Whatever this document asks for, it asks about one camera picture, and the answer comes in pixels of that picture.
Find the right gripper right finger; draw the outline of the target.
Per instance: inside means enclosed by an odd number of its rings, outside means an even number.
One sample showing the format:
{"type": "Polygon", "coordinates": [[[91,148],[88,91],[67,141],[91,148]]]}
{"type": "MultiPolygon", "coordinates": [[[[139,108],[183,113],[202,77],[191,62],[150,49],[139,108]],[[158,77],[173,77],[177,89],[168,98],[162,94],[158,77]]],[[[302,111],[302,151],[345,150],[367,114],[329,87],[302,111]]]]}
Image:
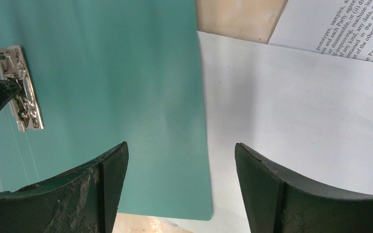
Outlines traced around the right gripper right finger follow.
{"type": "Polygon", "coordinates": [[[373,195],[315,181],[243,143],[235,161],[251,232],[373,233],[373,195]]]}

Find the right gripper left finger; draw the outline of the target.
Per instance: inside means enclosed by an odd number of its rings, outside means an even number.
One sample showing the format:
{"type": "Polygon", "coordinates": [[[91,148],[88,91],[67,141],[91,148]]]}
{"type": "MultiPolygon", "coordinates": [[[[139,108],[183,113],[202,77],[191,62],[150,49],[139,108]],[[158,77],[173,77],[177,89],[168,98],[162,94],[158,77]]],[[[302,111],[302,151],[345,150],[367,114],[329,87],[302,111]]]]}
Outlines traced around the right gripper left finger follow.
{"type": "Polygon", "coordinates": [[[0,233],[110,233],[129,161],[122,142],[15,192],[0,192],[0,233]]]}

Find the silver folder clip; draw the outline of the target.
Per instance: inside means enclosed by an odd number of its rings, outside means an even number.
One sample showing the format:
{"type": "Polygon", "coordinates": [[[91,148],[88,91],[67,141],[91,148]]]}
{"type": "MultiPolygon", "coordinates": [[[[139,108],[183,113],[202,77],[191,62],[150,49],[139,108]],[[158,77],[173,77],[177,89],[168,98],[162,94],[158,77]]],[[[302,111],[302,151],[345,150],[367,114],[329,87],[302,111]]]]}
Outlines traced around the silver folder clip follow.
{"type": "Polygon", "coordinates": [[[44,122],[35,93],[34,84],[20,45],[0,49],[0,76],[15,85],[18,92],[10,100],[12,114],[18,130],[42,130],[44,122]]]}

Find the green file folder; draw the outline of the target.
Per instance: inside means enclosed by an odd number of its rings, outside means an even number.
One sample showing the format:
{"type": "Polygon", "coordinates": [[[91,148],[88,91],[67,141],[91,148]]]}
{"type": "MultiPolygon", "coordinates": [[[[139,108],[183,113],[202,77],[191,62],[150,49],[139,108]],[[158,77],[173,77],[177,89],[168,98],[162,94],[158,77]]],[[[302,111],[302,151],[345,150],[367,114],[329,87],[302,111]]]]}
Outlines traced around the green file folder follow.
{"type": "Polygon", "coordinates": [[[0,48],[21,45],[44,129],[0,112],[0,191],[125,141],[121,213],[213,215],[195,2],[0,0],[0,48]]]}

